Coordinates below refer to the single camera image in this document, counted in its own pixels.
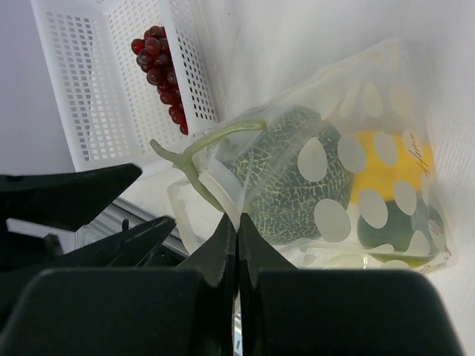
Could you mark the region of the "green netted melon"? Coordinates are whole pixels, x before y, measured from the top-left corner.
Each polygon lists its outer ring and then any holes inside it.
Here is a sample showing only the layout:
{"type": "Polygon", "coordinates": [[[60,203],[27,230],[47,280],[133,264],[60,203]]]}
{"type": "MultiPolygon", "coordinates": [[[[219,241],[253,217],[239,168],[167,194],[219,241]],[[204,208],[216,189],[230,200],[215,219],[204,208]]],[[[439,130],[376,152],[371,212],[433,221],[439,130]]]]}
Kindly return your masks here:
{"type": "Polygon", "coordinates": [[[220,212],[248,214],[273,245],[319,238],[321,200],[347,208],[353,173],[338,157],[341,134],[317,111],[300,105],[256,108],[220,125],[183,152],[150,141],[220,212]]]}

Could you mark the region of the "red grape bunch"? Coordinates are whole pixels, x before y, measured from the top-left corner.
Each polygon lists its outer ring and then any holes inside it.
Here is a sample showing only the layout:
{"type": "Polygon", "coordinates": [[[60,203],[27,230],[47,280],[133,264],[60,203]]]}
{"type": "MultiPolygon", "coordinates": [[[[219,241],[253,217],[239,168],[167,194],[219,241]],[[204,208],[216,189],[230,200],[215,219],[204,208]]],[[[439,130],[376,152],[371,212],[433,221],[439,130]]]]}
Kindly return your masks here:
{"type": "Polygon", "coordinates": [[[163,26],[151,26],[142,38],[131,41],[131,50],[137,65],[146,74],[147,82],[155,86],[160,101],[168,107],[171,121],[178,126],[182,135],[188,136],[189,127],[166,29],[163,26]]]}

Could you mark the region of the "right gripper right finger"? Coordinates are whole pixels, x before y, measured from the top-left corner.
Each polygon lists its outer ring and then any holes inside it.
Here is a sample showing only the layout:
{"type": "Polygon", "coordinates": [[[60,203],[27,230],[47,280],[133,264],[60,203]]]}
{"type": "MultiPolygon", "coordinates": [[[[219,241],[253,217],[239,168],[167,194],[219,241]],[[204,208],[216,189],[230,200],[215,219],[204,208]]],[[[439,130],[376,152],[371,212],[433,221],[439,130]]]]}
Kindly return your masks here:
{"type": "Polygon", "coordinates": [[[251,217],[240,217],[238,285],[245,355],[293,355],[290,310],[296,268],[262,238],[251,217]]]}

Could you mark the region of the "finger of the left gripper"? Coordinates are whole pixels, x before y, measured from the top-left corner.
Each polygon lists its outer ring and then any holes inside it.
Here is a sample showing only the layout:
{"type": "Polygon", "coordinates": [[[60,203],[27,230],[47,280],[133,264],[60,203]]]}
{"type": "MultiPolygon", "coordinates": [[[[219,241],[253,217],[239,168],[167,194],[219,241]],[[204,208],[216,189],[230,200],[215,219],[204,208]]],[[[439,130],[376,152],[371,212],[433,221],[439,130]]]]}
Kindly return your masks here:
{"type": "Polygon", "coordinates": [[[64,254],[55,260],[2,273],[1,307],[12,307],[29,281],[45,269],[135,267],[150,251],[163,244],[174,227],[174,219],[159,217],[64,254]]]}
{"type": "Polygon", "coordinates": [[[2,175],[1,220],[77,231],[141,175],[132,163],[68,174],[2,175]]]}

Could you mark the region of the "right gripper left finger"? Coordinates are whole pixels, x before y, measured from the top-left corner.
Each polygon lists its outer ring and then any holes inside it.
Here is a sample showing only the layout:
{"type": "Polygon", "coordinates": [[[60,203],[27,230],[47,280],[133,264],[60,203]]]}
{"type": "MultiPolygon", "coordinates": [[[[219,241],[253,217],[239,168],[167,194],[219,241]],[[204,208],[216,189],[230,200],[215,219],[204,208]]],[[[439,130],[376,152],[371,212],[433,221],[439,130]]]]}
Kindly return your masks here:
{"type": "Polygon", "coordinates": [[[200,278],[193,300],[193,355],[233,355],[237,297],[237,232],[224,214],[214,233],[179,269],[200,278]]]}

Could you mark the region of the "clear dotted zip bag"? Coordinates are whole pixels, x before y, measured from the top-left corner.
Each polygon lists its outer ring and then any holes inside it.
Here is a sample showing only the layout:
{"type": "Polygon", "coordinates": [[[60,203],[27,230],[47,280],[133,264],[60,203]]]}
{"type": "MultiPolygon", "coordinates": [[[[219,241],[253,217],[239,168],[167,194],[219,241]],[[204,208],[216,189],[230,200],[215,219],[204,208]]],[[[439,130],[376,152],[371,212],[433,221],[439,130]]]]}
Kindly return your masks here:
{"type": "Polygon", "coordinates": [[[220,218],[248,215],[299,268],[453,262],[433,150],[407,51],[387,39],[216,127],[183,153],[168,188],[188,252],[220,218]]]}

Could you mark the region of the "yellow bell pepper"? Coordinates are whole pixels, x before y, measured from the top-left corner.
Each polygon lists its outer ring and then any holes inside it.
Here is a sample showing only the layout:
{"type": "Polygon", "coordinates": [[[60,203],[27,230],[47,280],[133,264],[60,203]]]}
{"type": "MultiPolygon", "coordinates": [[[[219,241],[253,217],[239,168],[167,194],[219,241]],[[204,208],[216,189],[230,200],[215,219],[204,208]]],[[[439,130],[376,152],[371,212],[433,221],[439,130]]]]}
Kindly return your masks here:
{"type": "Polygon", "coordinates": [[[350,202],[356,204],[358,196],[365,188],[377,191],[385,202],[394,200],[393,184],[404,180],[415,191],[422,188],[422,174],[430,175],[433,167],[433,152],[429,145],[422,146],[422,159],[417,159],[404,147],[400,136],[390,135],[396,149],[396,162],[388,165],[383,162],[374,148],[377,131],[356,131],[356,137],[366,154],[366,166],[360,173],[354,174],[350,202]]]}

